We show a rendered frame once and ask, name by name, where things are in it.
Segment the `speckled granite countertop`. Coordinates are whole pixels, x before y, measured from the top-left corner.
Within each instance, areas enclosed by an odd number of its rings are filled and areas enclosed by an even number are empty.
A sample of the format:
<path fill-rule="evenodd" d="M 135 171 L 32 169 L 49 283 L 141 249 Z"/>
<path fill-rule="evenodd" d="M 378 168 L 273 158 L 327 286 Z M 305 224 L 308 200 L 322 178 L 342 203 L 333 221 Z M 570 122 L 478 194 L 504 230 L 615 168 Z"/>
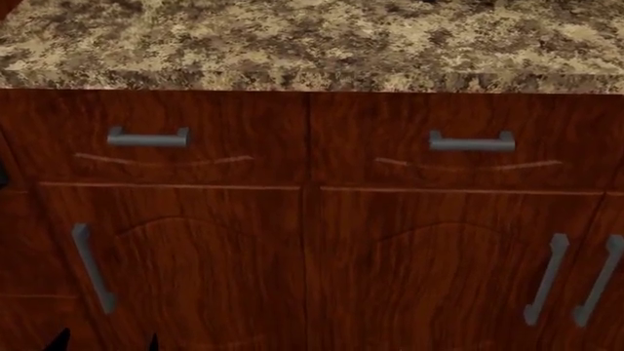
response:
<path fill-rule="evenodd" d="M 624 0 L 22 0 L 0 88 L 624 96 Z"/>

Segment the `wide dark wood drawer front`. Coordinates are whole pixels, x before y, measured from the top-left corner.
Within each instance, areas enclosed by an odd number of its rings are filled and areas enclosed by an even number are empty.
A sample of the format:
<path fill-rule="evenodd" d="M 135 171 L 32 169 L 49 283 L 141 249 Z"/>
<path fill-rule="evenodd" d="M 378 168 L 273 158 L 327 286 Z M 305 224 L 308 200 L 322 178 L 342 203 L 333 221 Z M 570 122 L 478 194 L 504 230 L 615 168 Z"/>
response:
<path fill-rule="evenodd" d="M 311 174 L 325 184 L 601 189 L 624 166 L 624 97 L 318 93 Z M 429 133 L 495 139 L 515 151 L 433 151 Z"/>
<path fill-rule="evenodd" d="M 306 174 L 299 93 L 0 90 L 0 130 L 25 177 L 64 182 L 275 183 Z M 110 128 L 184 148 L 108 145 Z"/>

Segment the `arched panel wood cabinet door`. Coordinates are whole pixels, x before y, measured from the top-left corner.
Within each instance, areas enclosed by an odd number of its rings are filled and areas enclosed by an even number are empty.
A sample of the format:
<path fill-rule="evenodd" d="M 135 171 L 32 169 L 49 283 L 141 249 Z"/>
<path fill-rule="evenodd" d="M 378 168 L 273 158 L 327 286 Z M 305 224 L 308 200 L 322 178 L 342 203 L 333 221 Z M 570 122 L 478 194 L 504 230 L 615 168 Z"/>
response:
<path fill-rule="evenodd" d="M 309 351 L 546 351 L 557 276 L 524 321 L 565 233 L 566 273 L 599 192 L 324 187 L 305 238 Z"/>
<path fill-rule="evenodd" d="M 305 351 L 298 189 L 45 184 L 39 194 L 105 351 Z M 71 230 L 86 223 L 101 309 Z"/>

